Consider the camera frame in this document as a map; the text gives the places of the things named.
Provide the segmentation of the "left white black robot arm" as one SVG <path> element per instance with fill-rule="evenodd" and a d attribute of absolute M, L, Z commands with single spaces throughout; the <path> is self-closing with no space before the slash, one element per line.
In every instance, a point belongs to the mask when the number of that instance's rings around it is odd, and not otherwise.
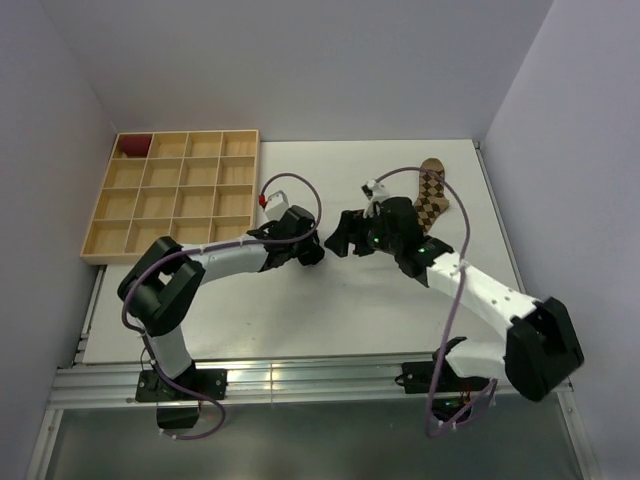
<path fill-rule="evenodd" d="M 155 367 L 159 388 L 172 399 L 191 394 L 195 362 L 186 348 L 181 323 L 200 286 L 244 273 L 266 272 L 296 259 L 303 266 L 324 258 L 316 219 L 294 205 L 235 241 L 189 248 L 170 236 L 152 243 L 117 289 L 124 315 L 137 325 Z"/>

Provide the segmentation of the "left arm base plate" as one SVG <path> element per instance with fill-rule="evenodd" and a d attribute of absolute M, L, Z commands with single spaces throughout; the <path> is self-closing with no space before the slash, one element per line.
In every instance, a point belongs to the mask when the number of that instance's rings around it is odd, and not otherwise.
<path fill-rule="evenodd" d="M 156 423 L 164 431 L 182 433 L 199 420 L 204 397 L 223 400 L 227 387 L 225 369 L 188 368 L 168 383 L 155 369 L 140 373 L 137 403 L 157 404 Z"/>

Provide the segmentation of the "brown argyle sock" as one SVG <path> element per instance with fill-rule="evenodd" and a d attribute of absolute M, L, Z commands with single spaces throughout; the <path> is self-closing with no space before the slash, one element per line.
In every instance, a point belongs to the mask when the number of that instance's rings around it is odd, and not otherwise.
<path fill-rule="evenodd" d="M 414 202 L 414 209 L 418 215 L 418 223 L 424 235 L 449 207 L 449 200 L 445 196 L 445 187 L 428 173 L 419 173 L 418 196 Z"/>

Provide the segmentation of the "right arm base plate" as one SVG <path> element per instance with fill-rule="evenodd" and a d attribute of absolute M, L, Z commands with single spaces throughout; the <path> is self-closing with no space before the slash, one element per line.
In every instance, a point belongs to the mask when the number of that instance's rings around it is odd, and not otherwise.
<path fill-rule="evenodd" d="M 404 362 L 401 364 L 401 373 L 394 378 L 394 383 L 403 388 L 406 394 L 427 394 L 430 391 L 434 373 L 434 360 Z M 438 377 L 435 392 L 481 392 L 490 382 L 490 379 L 476 376 L 459 377 L 447 364 L 444 364 Z"/>

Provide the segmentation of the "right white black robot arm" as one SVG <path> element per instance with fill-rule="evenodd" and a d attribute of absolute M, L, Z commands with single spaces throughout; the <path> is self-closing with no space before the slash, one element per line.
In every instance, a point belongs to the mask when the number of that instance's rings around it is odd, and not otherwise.
<path fill-rule="evenodd" d="M 451 297 L 454 308 L 466 307 L 499 335 L 497 342 L 446 340 L 432 368 L 443 389 L 455 389 L 468 378 L 506 381 L 539 402 L 584 363 L 561 301 L 528 296 L 469 265 L 450 245 L 423 233 L 405 197 L 376 202 L 369 211 L 342 212 L 325 246 L 339 257 L 391 255 L 407 277 Z"/>

